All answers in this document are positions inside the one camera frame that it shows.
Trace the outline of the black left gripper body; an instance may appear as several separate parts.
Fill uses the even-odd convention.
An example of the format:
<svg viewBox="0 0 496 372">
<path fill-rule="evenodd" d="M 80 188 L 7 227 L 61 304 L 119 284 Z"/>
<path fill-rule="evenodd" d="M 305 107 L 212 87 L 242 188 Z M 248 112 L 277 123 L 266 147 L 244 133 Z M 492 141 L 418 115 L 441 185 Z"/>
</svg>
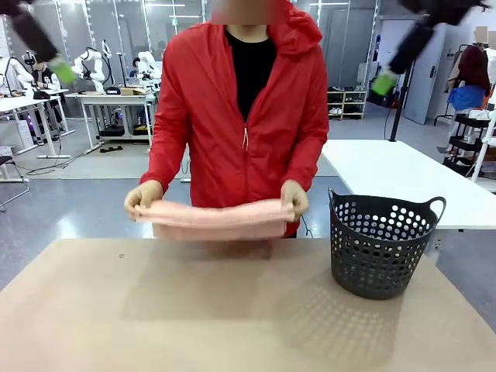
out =
<svg viewBox="0 0 496 372">
<path fill-rule="evenodd" d="M 36 0 L 0 0 L 0 14 L 17 16 L 22 13 L 20 5 L 32 5 Z"/>
</svg>

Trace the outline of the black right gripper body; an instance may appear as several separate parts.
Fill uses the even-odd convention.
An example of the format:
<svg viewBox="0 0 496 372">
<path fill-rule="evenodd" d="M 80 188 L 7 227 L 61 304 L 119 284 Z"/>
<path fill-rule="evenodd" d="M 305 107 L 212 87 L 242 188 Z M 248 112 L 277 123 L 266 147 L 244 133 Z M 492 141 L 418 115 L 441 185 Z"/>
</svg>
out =
<svg viewBox="0 0 496 372">
<path fill-rule="evenodd" d="M 458 25 L 472 8 L 489 9 L 487 1 L 480 0 L 399 0 L 398 3 L 415 14 L 423 14 L 428 26 L 445 23 Z"/>
</svg>

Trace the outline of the person's left hand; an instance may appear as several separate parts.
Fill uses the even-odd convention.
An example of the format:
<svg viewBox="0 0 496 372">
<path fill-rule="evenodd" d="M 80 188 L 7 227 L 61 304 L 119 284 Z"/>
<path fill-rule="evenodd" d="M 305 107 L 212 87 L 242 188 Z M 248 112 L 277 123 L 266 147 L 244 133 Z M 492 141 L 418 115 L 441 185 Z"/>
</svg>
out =
<svg viewBox="0 0 496 372">
<path fill-rule="evenodd" d="M 283 206 L 291 205 L 294 213 L 293 222 L 298 222 L 309 208 L 306 191 L 294 180 L 286 180 L 282 184 L 281 203 Z"/>
</svg>

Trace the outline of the person's right hand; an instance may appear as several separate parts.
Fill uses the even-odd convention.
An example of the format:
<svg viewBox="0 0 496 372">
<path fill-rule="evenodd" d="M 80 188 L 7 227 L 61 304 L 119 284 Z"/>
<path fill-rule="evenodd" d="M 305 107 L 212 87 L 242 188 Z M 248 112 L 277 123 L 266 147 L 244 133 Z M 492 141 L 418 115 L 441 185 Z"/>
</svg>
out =
<svg viewBox="0 0 496 372">
<path fill-rule="evenodd" d="M 124 208 L 131 220 L 135 221 L 139 213 L 137 207 L 149 208 L 152 202 L 161 200 L 164 196 L 164 190 L 158 181 L 145 181 L 131 190 L 125 200 Z"/>
</svg>

